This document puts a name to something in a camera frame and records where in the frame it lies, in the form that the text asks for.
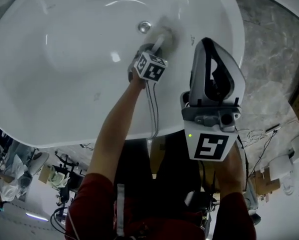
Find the fiducial marker cube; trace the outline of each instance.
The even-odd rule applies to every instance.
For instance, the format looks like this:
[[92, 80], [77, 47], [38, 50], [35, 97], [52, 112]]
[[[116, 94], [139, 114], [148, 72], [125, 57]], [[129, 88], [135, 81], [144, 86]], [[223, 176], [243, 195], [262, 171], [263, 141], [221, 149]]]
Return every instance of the fiducial marker cube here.
[[158, 83], [168, 67], [168, 62], [148, 52], [143, 52], [134, 67], [140, 78]]

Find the white bathtub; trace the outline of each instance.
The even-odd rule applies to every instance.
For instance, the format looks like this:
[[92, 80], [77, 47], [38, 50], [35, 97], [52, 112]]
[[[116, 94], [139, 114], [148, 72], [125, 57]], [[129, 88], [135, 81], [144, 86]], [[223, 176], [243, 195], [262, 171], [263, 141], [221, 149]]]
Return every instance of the white bathtub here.
[[[196, 44], [212, 38], [242, 62], [235, 0], [16, 0], [0, 20], [0, 128], [41, 148], [95, 141], [129, 84], [128, 65], [145, 39], [138, 23], [161, 16], [175, 22], [179, 46], [156, 87], [159, 135], [183, 129], [179, 100]], [[143, 91], [128, 138], [150, 135]]]

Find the cardboard box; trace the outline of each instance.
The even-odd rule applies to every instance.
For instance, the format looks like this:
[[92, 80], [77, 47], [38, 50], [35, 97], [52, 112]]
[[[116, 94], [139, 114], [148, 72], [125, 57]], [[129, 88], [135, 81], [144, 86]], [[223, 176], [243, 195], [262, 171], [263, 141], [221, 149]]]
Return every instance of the cardboard box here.
[[40, 171], [38, 180], [46, 184], [46, 182], [48, 182], [50, 172], [51, 167], [45, 164]]
[[269, 168], [266, 168], [264, 173], [257, 170], [255, 172], [255, 177], [250, 177], [250, 181], [254, 186], [257, 196], [266, 195], [267, 193], [278, 190], [281, 187], [279, 179], [271, 181]]

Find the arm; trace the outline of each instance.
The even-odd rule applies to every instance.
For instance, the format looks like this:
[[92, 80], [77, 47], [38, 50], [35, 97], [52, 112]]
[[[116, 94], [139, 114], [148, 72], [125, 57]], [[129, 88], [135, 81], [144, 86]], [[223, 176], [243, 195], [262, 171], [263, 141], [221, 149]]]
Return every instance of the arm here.
[[87, 174], [101, 174], [114, 182], [136, 101], [144, 88], [145, 83], [134, 71], [133, 80], [108, 114], [99, 132]]
[[100, 130], [87, 174], [68, 209], [66, 233], [72, 237], [76, 235], [69, 215], [80, 239], [115, 238], [113, 182], [136, 101], [144, 87], [137, 73], [133, 72], [133, 80]]
[[243, 197], [243, 166], [240, 151], [235, 143], [223, 162], [215, 162], [214, 169], [220, 188], [220, 205], [213, 240], [256, 240], [253, 221]]

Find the floor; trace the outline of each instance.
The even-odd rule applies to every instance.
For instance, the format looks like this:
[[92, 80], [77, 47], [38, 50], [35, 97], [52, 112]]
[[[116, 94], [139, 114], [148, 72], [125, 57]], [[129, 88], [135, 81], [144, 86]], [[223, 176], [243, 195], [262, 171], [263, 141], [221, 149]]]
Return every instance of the floor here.
[[[266, 166], [276, 156], [287, 154], [292, 148], [291, 140], [299, 135], [299, 123], [288, 102], [299, 81], [299, 20], [270, 0], [237, 2], [245, 28], [241, 70], [246, 79], [242, 116], [237, 121], [237, 128], [247, 146], [251, 169], [269, 139], [263, 137], [256, 142], [262, 131], [278, 123], [284, 125], [271, 140], [261, 166]], [[252, 142], [256, 142], [252, 145], [249, 133], [254, 136]], [[53, 155], [58, 150], [58, 154], [68, 154], [83, 169], [88, 167], [93, 153], [79, 145], [44, 150], [51, 153], [49, 164], [58, 164]]]

